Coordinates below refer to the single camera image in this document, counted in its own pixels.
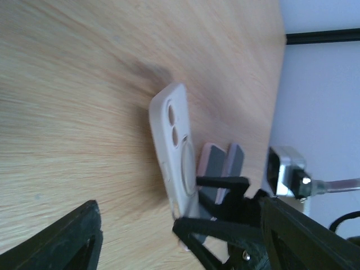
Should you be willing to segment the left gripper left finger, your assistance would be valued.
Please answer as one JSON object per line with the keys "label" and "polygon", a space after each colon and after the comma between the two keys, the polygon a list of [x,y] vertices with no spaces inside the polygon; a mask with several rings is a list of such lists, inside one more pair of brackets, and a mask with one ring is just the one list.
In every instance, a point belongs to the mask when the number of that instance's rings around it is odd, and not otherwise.
{"label": "left gripper left finger", "polygon": [[103,239],[98,203],[89,200],[1,254],[1,269],[97,269]]}

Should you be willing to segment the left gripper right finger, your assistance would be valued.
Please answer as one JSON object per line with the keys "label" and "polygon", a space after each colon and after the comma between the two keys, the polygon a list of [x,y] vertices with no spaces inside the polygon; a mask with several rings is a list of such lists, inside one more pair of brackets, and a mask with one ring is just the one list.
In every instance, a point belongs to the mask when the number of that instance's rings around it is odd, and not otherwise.
{"label": "left gripper right finger", "polygon": [[265,198],[262,231],[272,269],[359,269],[359,246],[278,198]]}

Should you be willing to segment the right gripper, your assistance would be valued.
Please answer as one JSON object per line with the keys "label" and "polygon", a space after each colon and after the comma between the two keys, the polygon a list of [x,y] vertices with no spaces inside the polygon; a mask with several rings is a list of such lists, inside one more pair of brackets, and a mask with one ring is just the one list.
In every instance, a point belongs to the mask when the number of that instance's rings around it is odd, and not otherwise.
{"label": "right gripper", "polygon": [[[196,177],[203,187],[240,190],[229,192],[221,204],[210,203],[210,213],[220,220],[178,218],[172,231],[205,269],[271,269],[261,232],[263,199],[269,194],[258,190],[244,196],[250,182],[246,177]],[[229,258],[222,263],[195,237],[210,236],[227,242]]]}

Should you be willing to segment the lavender phone case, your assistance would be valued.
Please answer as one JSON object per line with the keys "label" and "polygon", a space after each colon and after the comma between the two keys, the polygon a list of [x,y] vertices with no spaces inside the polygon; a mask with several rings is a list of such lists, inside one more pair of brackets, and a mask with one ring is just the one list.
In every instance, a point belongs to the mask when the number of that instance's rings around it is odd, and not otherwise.
{"label": "lavender phone case", "polygon": [[219,165],[218,177],[238,177],[241,175],[244,152],[238,143],[231,143],[227,152],[217,147],[216,161]]}

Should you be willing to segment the beige phone case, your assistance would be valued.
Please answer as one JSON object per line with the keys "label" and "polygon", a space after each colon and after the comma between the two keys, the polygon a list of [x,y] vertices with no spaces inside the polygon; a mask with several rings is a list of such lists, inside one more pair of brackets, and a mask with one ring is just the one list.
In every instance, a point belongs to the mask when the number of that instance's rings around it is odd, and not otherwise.
{"label": "beige phone case", "polygon": [[195,149],[186,87],[171,83],[150,102],[149,122],[172,216],[199,218]]}

